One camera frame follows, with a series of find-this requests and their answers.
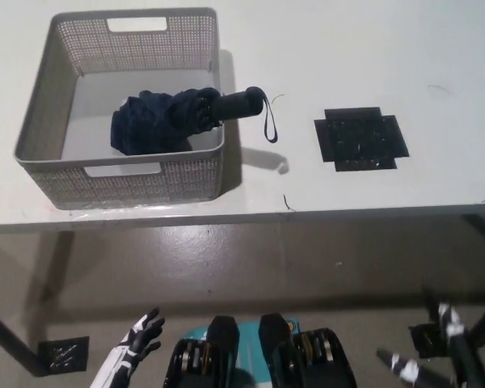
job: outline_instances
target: white tabletop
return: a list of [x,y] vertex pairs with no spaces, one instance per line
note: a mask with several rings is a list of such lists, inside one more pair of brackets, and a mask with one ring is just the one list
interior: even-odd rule
[[[12,156],[50,19],[175,6],[217,11],[237,90],[283,95],[273,104],[279,142],[264,139],[263,116],[241,120],[242,182],[211,202],[55,209]],[[376,106],[396,115],[410,158],[397,170],[335,172],[314,120],[325,108]],[[0,1],[0,232],[399,212],[485,212],[485,1]]]

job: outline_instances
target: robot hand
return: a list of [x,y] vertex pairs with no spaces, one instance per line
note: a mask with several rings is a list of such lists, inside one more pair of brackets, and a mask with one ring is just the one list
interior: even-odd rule
[[131,327],[128,334],[112,349],[101,366],[90,388],[127,388],[133,372],[140,361],[153,350],[160,347],[160,342],[153,342],[162,333],[164,318],[155,320],[160,310],[151,310]]

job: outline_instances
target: gray plastic basket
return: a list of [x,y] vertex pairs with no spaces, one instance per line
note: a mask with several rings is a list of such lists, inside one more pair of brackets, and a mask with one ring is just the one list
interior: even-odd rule
[[[164,27],[112,31],[119,20],[147,18]],[[192,151],[175,154],[126,157],[109,145],[112,113],[130,95],[206,86],[221,89],[214,10],[57,15],[15,157],[59,209],[212,200],[221,190],[224,128],[190,137]]]

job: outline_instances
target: concrete floor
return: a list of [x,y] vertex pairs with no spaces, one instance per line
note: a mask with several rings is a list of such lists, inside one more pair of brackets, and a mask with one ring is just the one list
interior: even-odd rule
[[[0,387],[89,386],[155,305],[167,318],[163,346],[132,388],[161,386],[176,340],[213,315],[274,310],[304,330],[332,328],[360,387],[400,387],[374,352],[416,355],[407,328],[428,319],[421,284],[457,298],[472,324],[485,302],[483,237],[457,217],[0,235],[0,318],[32,346],[91,338],[85,373],[41,379],[0,349]],[[450,373],[447,361],[429,364]]]

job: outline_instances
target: black umbrella handle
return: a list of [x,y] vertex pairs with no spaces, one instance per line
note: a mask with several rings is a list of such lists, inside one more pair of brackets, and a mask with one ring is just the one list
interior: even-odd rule
[[257,116],[264,108],[263,92],[258,87],[216,98],[210,105],[213,122]]

